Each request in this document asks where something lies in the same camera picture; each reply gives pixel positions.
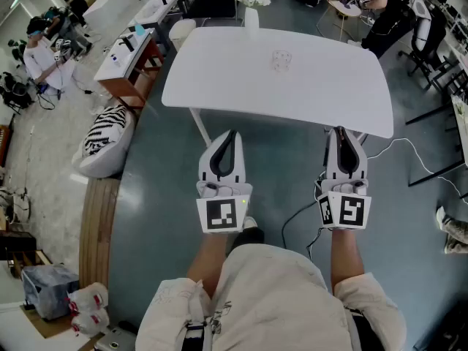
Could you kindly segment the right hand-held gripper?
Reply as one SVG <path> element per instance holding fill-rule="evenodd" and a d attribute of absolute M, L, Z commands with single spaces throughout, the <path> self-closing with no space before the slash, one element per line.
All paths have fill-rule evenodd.
<path fill-rule="evenodd" d="M 315 182 L 322 226 L 331 229 L 364 230 L 371 197 L 367 195 L 368 159 L 358 138 L 344 127 L 334 127 L 327 135 L 325 178 Z M 338 180 L 345 173 L 348 182 Z"/>

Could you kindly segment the person's right forearm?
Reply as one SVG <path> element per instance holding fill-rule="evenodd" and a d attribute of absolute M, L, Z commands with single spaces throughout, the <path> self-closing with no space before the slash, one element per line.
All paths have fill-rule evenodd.
<path fill-rule="evenodd" d="M 353 230 L 334 229 L 331 238 L 331 288 L 346 279 L 365 274 Z"/>

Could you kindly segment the white round stool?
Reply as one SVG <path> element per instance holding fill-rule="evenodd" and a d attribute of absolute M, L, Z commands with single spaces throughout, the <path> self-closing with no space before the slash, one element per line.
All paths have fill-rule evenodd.
<path fill-rule="evenodd" d="M 190 33 L 195 30 L 197 23 L 193 19 L 182 19 L 177 21 L 169 32 L 169 39 L 178 52 Z"/>

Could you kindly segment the black desk stand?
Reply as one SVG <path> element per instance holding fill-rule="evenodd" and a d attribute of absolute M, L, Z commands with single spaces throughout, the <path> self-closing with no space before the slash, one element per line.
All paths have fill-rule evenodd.
<path fill-rule="evenodd" d="M 121 35 L 119 38 L 119 45 L 126 45 L 129 52 L 133 52 L 137 47 L 137 40 L 134 34 Z"/>

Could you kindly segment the person's white printed shirt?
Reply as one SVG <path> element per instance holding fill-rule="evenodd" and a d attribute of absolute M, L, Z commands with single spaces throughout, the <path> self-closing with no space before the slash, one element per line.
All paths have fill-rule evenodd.
<path fill-rule="evenodd" d="M 163 281 L 136 351 L 404 351 L 406 325 L 370 273 L 328 292 L 304 256 L 265 244 L 235 248 L 214 296 L 202 282 Z"/>

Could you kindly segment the clear glass cup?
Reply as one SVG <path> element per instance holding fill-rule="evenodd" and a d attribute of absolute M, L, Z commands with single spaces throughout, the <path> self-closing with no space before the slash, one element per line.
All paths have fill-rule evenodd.
<path fill-rule="evenodd" d="M 276 72 L 287 72 L 292 58 L 292 54 L 288 51 L 274 50 L 271 57 L 271 68 Z"/>

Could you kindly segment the zebra striped cushion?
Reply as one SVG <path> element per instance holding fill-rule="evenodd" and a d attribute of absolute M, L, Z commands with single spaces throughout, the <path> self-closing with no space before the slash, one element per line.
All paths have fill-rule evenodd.
<path fill-rule="evenodd" d="M 72 157 L 73 168 L 80 175 L 89 178 L 107 178 L 119 174 L 124 169 L 134 131 L 135 117 L 127 110 L 126 124 L 119 139 L 89 156 L 83 155 L 82 141 Z"/>

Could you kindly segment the black white striped cushion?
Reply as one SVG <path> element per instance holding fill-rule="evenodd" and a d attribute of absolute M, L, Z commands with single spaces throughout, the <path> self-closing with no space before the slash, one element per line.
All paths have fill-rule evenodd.
<path fill-rule="evenodd" d="M 127 122 L 126 111 L 123 105 L 115 105 L 105 108 L 97 115 L 82 144 L 84 156 L 96 154 L 120 139 Z"/>

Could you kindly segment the person's left forearm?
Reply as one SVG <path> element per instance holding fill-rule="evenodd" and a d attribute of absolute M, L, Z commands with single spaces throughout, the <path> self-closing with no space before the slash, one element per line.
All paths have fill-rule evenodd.
<path fill-rule="evenodd" d="M 225 263 L 237 238 L 235 234 L 205 234 L 186 277 L 201 282 L 210 299 L 219 296 L 227 278 Z"/>

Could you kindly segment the silver device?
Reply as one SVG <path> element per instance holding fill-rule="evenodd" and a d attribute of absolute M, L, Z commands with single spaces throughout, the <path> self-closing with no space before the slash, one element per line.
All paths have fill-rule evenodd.
<path fill-rule="evenodd" d="M 113 328 L 96 341 L 94 351 L 135 351 L 136 335 L 121 328 Z"/>

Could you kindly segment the flat brown cardboard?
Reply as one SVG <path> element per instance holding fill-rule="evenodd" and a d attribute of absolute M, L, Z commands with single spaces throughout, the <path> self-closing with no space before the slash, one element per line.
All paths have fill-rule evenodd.
<path fill-rule="evenodd" d="M 78 315 L 75 312 L 53 320 L 46 320 L 40 317 L 32 305 L 20 305 L 20 310 L 25 314 L 29 322 L 36 328 L 39 334 L 48 339 L 72 329 L 72 320 Z"/>

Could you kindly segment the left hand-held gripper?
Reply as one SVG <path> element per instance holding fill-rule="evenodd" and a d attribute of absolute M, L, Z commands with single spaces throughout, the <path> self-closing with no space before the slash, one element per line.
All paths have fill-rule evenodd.
<path fill-rule="evenodd" d="M 202 231 L 207 234 L 239 233 L 252 195 L 252 185 L 247 183 L 222 183 L 245 180 L 244 148 L 241 134 L 227 130 L 205 150 L 199 160 L 200 180 L 196 200 Z"/>

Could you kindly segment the black office chair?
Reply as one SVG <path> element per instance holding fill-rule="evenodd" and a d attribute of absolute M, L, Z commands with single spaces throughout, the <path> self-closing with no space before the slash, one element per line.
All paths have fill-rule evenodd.
<path fill-rule="evenodd" d="M 426 89 L 432 86 L 431 74 L 433 72 L 438 73 L 435 78 L 440 78 L 453 65 L 446 57 L 444 61 L 441 61 L 437 54 L 437 50 L 446 36 L 445 27 L 447 25 L 447 18 L 438 7 L 433 7 L 432 10 L 429 10 L 429 14 L 431 17 L 430 21 L 421 18 L 414 27 L 411 42 L 412 51 L 406 53 L 400 50 L 397 53 L 399 58 L 406 56 L 415 63 L 415 68 L 407 73 L 409 76 L 413 76 L 418 69 L 421 70 L 428 82 Z"/>

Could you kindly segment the person's black trousers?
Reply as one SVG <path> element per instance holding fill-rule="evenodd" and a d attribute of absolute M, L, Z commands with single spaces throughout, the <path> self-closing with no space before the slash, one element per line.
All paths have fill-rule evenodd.
<path fill-rule="evenodd" d="M 265 234 L 259 227 L 250 227 L 239 233 L 227 253 L 229 255 L 234 249 L 247 244 L 264 244 Z"/>

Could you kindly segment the long white table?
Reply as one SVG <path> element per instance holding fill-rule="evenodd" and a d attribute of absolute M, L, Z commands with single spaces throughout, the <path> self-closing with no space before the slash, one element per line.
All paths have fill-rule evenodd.
<path fill-rule="evenodd" d="M 109 26 L 138 0 L 96 0 L 83 14 L 91 30 Z"/>
<path fill-rule="evenodd" d="M 175 8 L 179 0 L 149 0 L 131 19 L 127 24 L 129 30 L 133 30 L 136 26 L 142 26 L 143 28 L 155 27 L 159 25 L 169 12 Z"/>

